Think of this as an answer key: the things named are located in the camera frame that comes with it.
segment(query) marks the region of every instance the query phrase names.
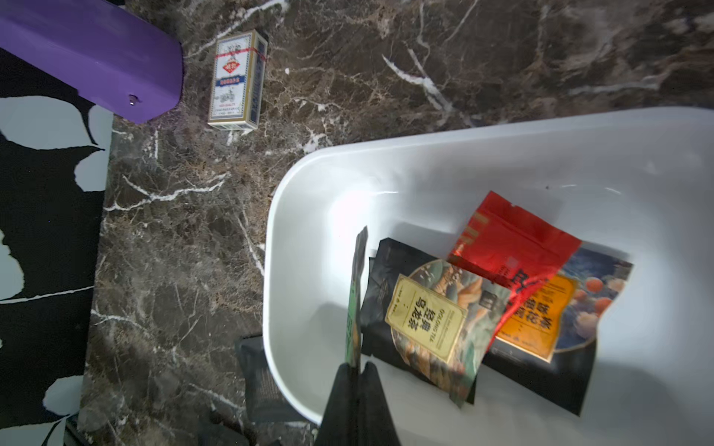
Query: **black packet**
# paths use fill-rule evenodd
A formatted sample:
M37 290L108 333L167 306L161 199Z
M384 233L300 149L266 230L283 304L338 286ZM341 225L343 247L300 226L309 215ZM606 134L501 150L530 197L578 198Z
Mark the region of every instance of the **black packet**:
M496 338L483 364L580 415L598 348L597 325L584 326L582 322L596 315L599 320L604 310L597 309L598 301L614 301L632 268L632 263L611 255L578 249L558 273L579 283L580 294L561 313L558 342L550 362ZM588 287L590 281L594 287Z
M456 284L459 285L461 290L466 290L472 285L478 285L478 299L471 300L468 305L462 306L462 308L467 308L468 306L468 309L464 310L467 317L464 322L463 329L460 331L460 337L455 343L453 355L456 354L455 351L457 351L459 347L467 345L466 341L464 341L464 335L467 334L466 339L471 339L470 336L476 332L476 330L469 331L472 329L466 328L469 323L471 323L471 327L480 327L481 323L484 325L493 324L491 331L495 329L496 323L506 308L506 301L510 295L510 291L507 291L505 288L493 284L476 274L461 270L458 267L448 264L444 260L426 254L409 245L399 243L398 241L390 238L385 238L380 242L377 255L371 262L369 281L361 309L360 325L363 333L362 353L365 355L372 355L399 369L406 370L424 382L436 385L442 389L444 389L444 387L449 387L454 392L458 392L461 395L458 397L460 401L466 401L473 404L476 393L475 378L474 381L470 383L467 392L467 388L464 387L463 384L465 382L464 379L466 375L461 375L460 372L456 372L454 369L447 370L447 363L444 363L443 361L436 361L435 364L433 361L428 361L426 364L416 364L420 361L420 358L415 359L413 355L410 356L410 354L406 351L403 351L402 353L398 351L396 345L399 344L401 346L401 343L393 337L396 335L396 332L385 321L390 304L392 303L394 290L397 287L397 282L400 280L400 277L406 276L408 278L411 275L417 274L418 271L431 275L430 272L433 272L434 269L430 269L428 265L436 265L437 270L443 271L443 275L439 272L436 273L436 278L432 276L432 281L434 283L444 282L445 278L451 277L452 279L456 278ZM500 297L497 298L490 292L490 290L494 290L496 293L501 293ZM450 292L451 295L455 294L453 289L450 289ZM492 333L486 335L486 338L482 340L481 343L483 346L481 347L482 351L480 353L477 352L478 348L475 347L475 343L468 344L471 346L471 353L473 353L470 357L472 364L475 356L478 356L476 362L480 362L483 350L485 350L488 345L491 335ZM424 371L431 375L431 379L429 376L425 375Z
M273 379L262 336L236 341L236 356L246 379L246 411L251 422L306 421Z

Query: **black fabric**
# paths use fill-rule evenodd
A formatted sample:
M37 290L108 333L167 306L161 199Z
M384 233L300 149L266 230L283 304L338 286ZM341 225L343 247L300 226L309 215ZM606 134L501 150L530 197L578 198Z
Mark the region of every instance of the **black fabric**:
M335 375L315 446L398 446L377 367L367 362L362 375L342 364Z
M262 336L236 342L236 354L246 379L246 411L250 421L306 421L275 383L268 369Z
M94 104L0 49L0 98L22 96L74 105L92 138ZM43 406L45 392L58 378L84 373L93 290L75 290L94 284L104 192L83 192L74 169L97 150L34 150L0 133L2 243L24 274L22 291L0 302L0 429L59 420Z

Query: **white sink basin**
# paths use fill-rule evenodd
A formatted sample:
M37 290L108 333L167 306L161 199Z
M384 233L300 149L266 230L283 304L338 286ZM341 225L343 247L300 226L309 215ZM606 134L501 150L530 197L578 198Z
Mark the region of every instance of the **white sink basin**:
M375 360L403 445L684 445L714 434L714 112L650 108L320 150L268 218L263 336L319 423L344 361L354 240L445 256L494 190L635 264L603 316L582 417L482 367L476 403ZM364 292L367 274L363 274Z

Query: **yellow label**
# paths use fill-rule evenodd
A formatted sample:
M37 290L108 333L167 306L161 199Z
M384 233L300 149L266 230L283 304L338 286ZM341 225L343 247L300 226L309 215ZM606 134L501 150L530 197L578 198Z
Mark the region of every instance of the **yellow label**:
M575 292L575 282L557 275L511 316L497 338L550 362L560 332L560 314Z
M436 291L399 275L384 320L448 363L466 310Z

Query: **tea packet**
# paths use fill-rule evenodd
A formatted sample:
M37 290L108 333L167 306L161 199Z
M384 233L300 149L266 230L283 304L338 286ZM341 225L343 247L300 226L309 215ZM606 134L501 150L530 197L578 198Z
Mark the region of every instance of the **tea packet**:
M517 308L483 363L579 415L595 362L598 322L625 289L632 267L578 249Z
M577 238L491 191L471 216L448 261L513 291L498 332L579 247Z
M473 403L476 371L511 292L385 238L361 309L362 353Z
M360 279L364 269L364 253L367 248L367 227L362 228L355 240L355 253L352 256L352 279L350 280L350 299L347 305L347 334L345 337L345 363L360 370L359 308Z

